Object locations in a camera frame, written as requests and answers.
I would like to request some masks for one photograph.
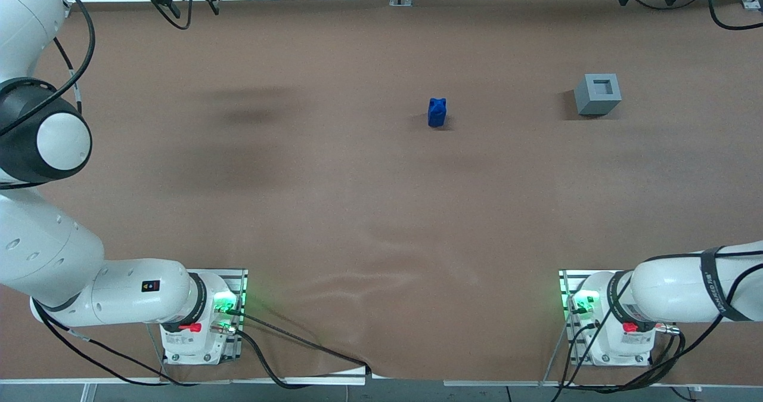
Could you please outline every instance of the gray box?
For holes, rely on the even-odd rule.
[[[575,104],[581,116],[604,116],[621,101],[615,74],[585,74],[575,88]]]

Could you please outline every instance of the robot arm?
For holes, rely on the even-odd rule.
[[[218,363],[227,331],[218,325],[237,306],[222,278],[177,261],[106,261],[101,240],[34,188],[82,170],[92,138],[52,85],[31,78],[63,24],[63,0],[0,7],[0,283],[29,295],[38,320],[35,304],[65,326],[160,323],[175,363]]]
[[[757,252],[757,255],[730,256]],[[662,258],[641,263],[631,276],[632,304],[621,304],[654,323],[694,323],[713,321],[722,313],[724,320],[763,321],[763,272],[755,272],[739,283],[731,305],[723,305],[734,280],[747,269],[763,263],[763,241],[720,248],[711,259],[717,269],[717,283],[703,266],[702,258],[692,256]]]
[[[657,256],[632,271],[596,272],[570,299],[570,311],[584,332],[596,366],[648,366],[656,329],[667,323],[763,321],[763,272],[739,282],[763,264],[763,241],[714,248],[686,255]]]

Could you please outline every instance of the table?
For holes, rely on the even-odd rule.
[[[718,5],[728,22],[755,18]],[[92,160],[43,193],[110,259],[249,269],[250,312],[378,375],[537,382],[563,320],[559,269],[761,236],[760,33],[718,29],[700,5],[230,2],[194,13],[187,32],[152,10],[92,5]],[[60,37],[73,60],[84,30],[73,13]],[[624,100],[580,120],[570,90],[591,72],[617,73]],[[51,50],[38,75],[67,73]],[[448,129],[426,127],[430,97],[448,99]],[[0,378],[104,377],[24,296],[0,296]],[[689,340],[702,328],[686,326]],[[665,382],[763,385],[760,329],[720,326]],[[144,325],[80,330],[156,365]],[[281,375],[349,367],[257,335]],[[253,355],[171,372],[262,377]]]

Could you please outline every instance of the black cable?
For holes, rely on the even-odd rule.
[[[675,393],[676,396],[681,397],[681,399],[686,400],[686,402],[697,402],[696,399],[692,399],[691,397],[685,397],[683,394],[678,393],[678,391],[675,390],[675,388],[673,387],[671,387],[670,389],[673,393]]]
[[[562,372],[562,379],[559,381],[559,386],[556,389],[556,394],[554,395],[553,399],[551,399],[551,402],[556,402],[557,399],[559,399],[559,396],[562,394],[562,390],[565,388],[565,381],[567,380],[567,371],[570,367],[570,362],[572,361],[572,350],[575,348],[575,345],[578,344],[578,337],[581,333],[583,333],[584,330],[593,329],[596,327],[594,324],[589,324],[588,326],[583,326],[580,329],[578,329],[577,332],[575,332],[574,336],[572,336],[572,342],[570,342],[570,348],[567,350],[567,357],[565,360],[565,369]],[[585,354],[583,356],[578,357],[578,366],[580,366],[584,359],[586,354],[588,354],[588,350],[586,350]]]
[[[301,388],[306,388],[306,386],[309,385],[290,385],[288,383],[284,383],[284,381],[281,380],[281,378],[278,378],[278,376],[275,375],[275,372],[270,368],[270,365],[268,364],[268,361],[265,360],[265,356],[262,353],[262,350],[259,349],[259,345],[254,341],[254,339],[249,336],[244,331],[236,331],[236,334],[239,335],[242,339],[244,339],[246,342],[248,342],[252,348],[254,349],[254,352],[257,355],[257,358],[259,359],[259,363],[262,365],[262,368],[265,369],[265,373],[270,377],[270,380],[273,380],[276,385],[279,386],[279,388],[284,388],[286,390],[298,390]]]
[[[717,24],[719,27],[722,27],[725,30],[750,30],[750,29],[757,29],[758,27],[763,27],[763,22],[761,23],[754,23],[754,24],[745,24],[742,26],[733,26],[730,24],[725,24],[720,19],[718,19],[717,14],[715,13],[715,6],[713,5],[713,0],[708,0],[708,7],[711,11],[711,18],[713,18],[713,21],[715,24]]]
[[[48,328],[48,330],[54,334],[54,336],[59,339],[61,342],[63,342],[64,345],[66,345],[70,350],[74,351],[79,357],[84,358],[86,361],[89,361],[90,363],[94,364],[95,366],[100,367],[100,369],[105,370],[106,372],[109,372],[109,374],[113,375],[114,377],[119,378],[122,381],[125,381],[126,383],[130,383],[131,385],[141,385],[141,386],[164,386],[167,385],[167,383],[144,383],[141,381],[135,381],[130,380],[130,378],[123,377],[122,375],[118,374],[112,369],[109,369],[109,367],[105,366],[101,362],[93,359],[92,357],[88,356],[87,354],[83,353],[79,350],[79,348],[76,348],[71,342],[69,342],[63,335],[61,335],[57,330],[55,330],[54,326],[50,324],[49,318],[51,318],[45,310],[41,307],[41,305],[34,301],[33,304],[35,305],[35,309],[38,312],[39,317],[41,318],[43,324]]]
[[[142,363],[141,361],[139,361],[139,360],[137,360],[135,358],[132,358],[131,356],[125,355],[124,353],[121,353],[120,351],[114,350],[114,348],[109,347],[108,345],[104,344],[103,342],[96,341],[95,339],[92,339],[90,337],[82,336],[81,334],[79,334],[79,332],[72,331],[71,328],[69,328],[68,326],[63,325],[63,324],[60,323],[60,321],[56,320],[55,318],[50,317],[48,312],[44,308],[42,308],[42,306],[40,305],[40,302],[33,301],[33,303],[35,304],[35,310],[38,312],[38,315],[40,316],[40,318],[43,318],[44,320],[48,321],[48,323],[54,324],[54,326],[56,326],[57,328],[61,329],[62,331],[65,331],[65,332],[68,332],[70,334],[73,334],[74,336],[77,336],[79,339],[82,339],[85,342],[90,342],[93,345],[96,345],[96,346],[98,346],[100,348],[103,348],[104,350],[108,351],[109,353],[112,353],[113,355],[117,355],[120,358],[123,358],[125,360],[129,360],[129,361],[133,362],[134,364],[137,364],[137,366],[141,366],[143,369],[150,370],[150,372],[153,372],[154,374],[159,375],[160,377],[166,379],[167,381],[169,381],[170,383],[172,383],[174,385],[177,385],[177,386],[196,386],[196,384],[180,383],[179,381],[174,380],[174,378],[169,377],[169,375],[165,375],[162,372],[160,372],[159,370],[156,370],[153,367],[150,367],[147,364]],[[115,377],[122,379],[122,376],[120,376],[120,375],[115,375]]]
[[[32,109],[30,109],[24,114],[24,116],[19,117],[18,119],[14,120],[10,124],[0,129],[0,137],[9,133],[11,130],[21,125],[22,123],[26,122],[28,119],[30,119],[30,117],[37,114],[38,111],[43,109],[49,103],[52,103],[58,98],[60,98],[61,95],[63,95],[67,90],[69,90],[79,80],[79,78],[82,77],[82,74],[85,73],[85,70],[87,70],[88,65],[90,65],[90,61],[93,58],[93,53],[95,52],[95,26],[93,26],[93,21],[92,21],[92,18],[90,18],[90,13],[88,13],[88,9],[85,8],[85,4],[82,3],[82,0],[74,0],[74,1],[77,3],[77,6],[79,6],[79,9],[82,12],[82,15],[85,17],[85,23],[87,23],[88,25],[88,35],[89,35],[88,49],[87,49],[87,52],[85,53],[85,58],[82,60],[82,64],[80,64],[77,71],[74,72],[74,75],[70,79],[68,79],[63,84],[63,86],[61,86],[60,89],[52,93],[52,95],[47,97],[38,105],[33,106]]]
[[[652,10],[665,11],[665,10],[678,10],[679,8],[684,8],[687,5],[690,5],[692,2],[695,2],[696,0],[690,0],[689,2],[686,2],[682,5],[668,5],[665,7],[655,7],[654,5],[649,5],[646,2],[643,2],[642,0],[633,0],[633,1],[636,1],[638,5],[642,5],[646,8],[651,8]]]
[[[150,0],[150,2],[156,8],[156,11],[158,11],[162,15],[162,17],[166,21],[168,21],[169,24],[171,24],[172,26],[177,27],[177,29],[179,30],[186,30],[189,27],[191,27],[191,11],[193,10],[193,0],[188,0],[188,16],[185,21],[185,26],[180,26],[180,24],[175,23],[174,20],[169,18],[169,16],[167,16],[167,13],[164,13],[164,10],[160,7],[158,2],[156,2],[155,0]]]
[[[72,65],[71,59],[69,59],[69,55],[66,54],[66,51],[63,49],[63,46],[61,45],[61,42],[58,41],[58,37],[54,37],[52,39],[52,42],[55,43],[55,46],[58,48],[58,52],[61,54],[61,57],[63,58],[63,62],[65,62],[66,67],[69,68],[69,73],[74,72],[74,65]],[[78,89],[77,84],[74,84],[74,91]],[[79,114],[82,114],[82,100],[77,100],[77,112]]]
[[[733,257],[730,255],[736,255],[738,257],[742,257],[742,256],[749,255],[749,253],[751,252],[728,253],[727,257]],[[736,293],[736,290],[741,284],[742,280],[744,280],[747,276],[749,276],[753,272],[760,271],[761,269],[763,269],[763,264],[757,264],[756,266],[753,266],[752,268],[747,269],[746,271],[739,274],[738,277],[736,277],[733,285],[731,286],[731,289],[728,291],[727,302],[729,304],[731,304],[731,301],[734,298],[734,294]],[[624,386],[631,386],[634,383],[638,383],[644,378],[648,378],[649,376],[651,376],[651,374],[653,374],[656,369],[660,369],[661,367],[671,366],[672,364],[675,364],[675,362],[678,361],[679,358],[683,357],[684,355],[687,355],[687,353],[690,353],[690,351],[697,348],[697,346],[700,345],[700,343],[702,343],[709,336],[709,334],[711,334],[717,328],[717,326],[721,323],[722,320],[723,320],[723,316],[718,314],[718,317],[716,317],[716,320],[714,320],[713,323],[711,323],[711,325],[708,326],[708,328],[705,329],[705,331],[702,332],[702,334],[699,337],[697,337],[697,339],[695,339],[694,342],[692,342],[691,345],[689,345],[687,348],[684,349],[683,347],[679,346],[679,348],[681,349],[676,350],[675,355],[673,355],[673,357],[671,357],[670,359],[658,362],[655,366],[652,366],[649,370],[646,370],[646,372],[644,372],[643,374],[638,375],[636,378],[633,378],[633,380],[628,381],[622,386],[615,386],[615,388],[623,388]]]
[[[318,345],[315,342],[311,342],[311,341],[309,341],[309,340],[307,340],[307,339],[305,339],[305,338],[303,338],[301,336],[297,336],[297,335],[289,332],[288,330],[281,329],[278,326],[274,326],[274,325],[268,323],[265,320],[260,320],[257,317],[250,316],[248,314],[242,313],[239,310],[227,310],[227,313],[232,315],[232,316],[240,316],[240,317],[248,318],[249,320],[253,321],[254,323],[257,323],[259,325],[262,325],[262,326],[265,326],[267,328],[270,328],[270,329],[272,329],[272,330],[274,330],[274,331],[276,331],[276,332],[278,332],[278,333],[280,333],[280,334],[282,334],[284,336],[288,336],[289,338],[295,339],[295,340],[297,340],[297,341],[307,345],[308,347],[315,348],[316,350],[323,351],[324,353],[327,353],[327,354],[330,354],[332,356],[335,356],[336,358],[341,358],[342,360],[346,360],[346,361],[352,362],[354,364],[359,364],[360,366],[368,367],[368,364],[365,363],[362,360],[358,360],[356,358],[351,358],[350,356],[343,355],[342,353],[339,353],[338,351],[332,350],[331,348],[327,348],[327,347],[324,347],[322,345]]]
[[[622,289],[618,293],[618,298],[614,299],[613,301],[618,301],[619,298],[621,298],[622,294],[625,293],[625,290],[628,288],[629,285],[630,285],[630,279],[627,280],[627,282],[624,285],[622,285]],[[599,332],[601,332],[601,330],[604,328],[604,324],[607,323],[607,318],[610,318],[611,314],[612,314],[612,309],[610,308],[610,309],[608,309],[608,311],[604,315],[604,317],[601,319],[601,323],[599,324],[599,327],[596,328],[596,332],[594,332],[594,336],[591,337],[591,342],[588,343],[588,346],[585,348],[585,351],[583,351],[582,358],[585,358],[585,356],[588,355],[588,352],[591,351],[591,347],[594,346],[594,341],[596,341],[596,337],[599,336]],[[581,366],[583,366],[583,362],[579,361],[578,365],[575,366],[575,370],[573,370],[573,372],[572,372],[572,377],[570,377],[569,382],[567,383],[566,386],[570,386],[572,384],[572,381],[575,380],[575,377],[578,375],[578,372],[580,372],[580,367]]]

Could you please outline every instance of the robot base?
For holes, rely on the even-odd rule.
[[[655,342],[654,329],[648,332],[625,332],[622,323],[612,314],[607,321],[603,321],[610,309],[607,287],[613,275],[611,272],[592,274],[581,283],[569,300],[570,311],[581,308],[586,310],[586,313],[572,313],[573,323],[577,321],[580,326],[586,326],[603,322],[603,328],[593,345],[591,340],[596,329],[583,331],[585,346],[591,345],[585,360],[595,366],[649,366],[649,356]]]
[[[204,312],[197,323],[199,332],[183,329],[167,332],[160,327],[164,362],[166,364],[219,364],[240,356],[241,340],[234,331],[239,317],[221,311],[228,308],[243,309],[243,291],[246,287],[246,270],[188,270],[196,272],[207,288]]]

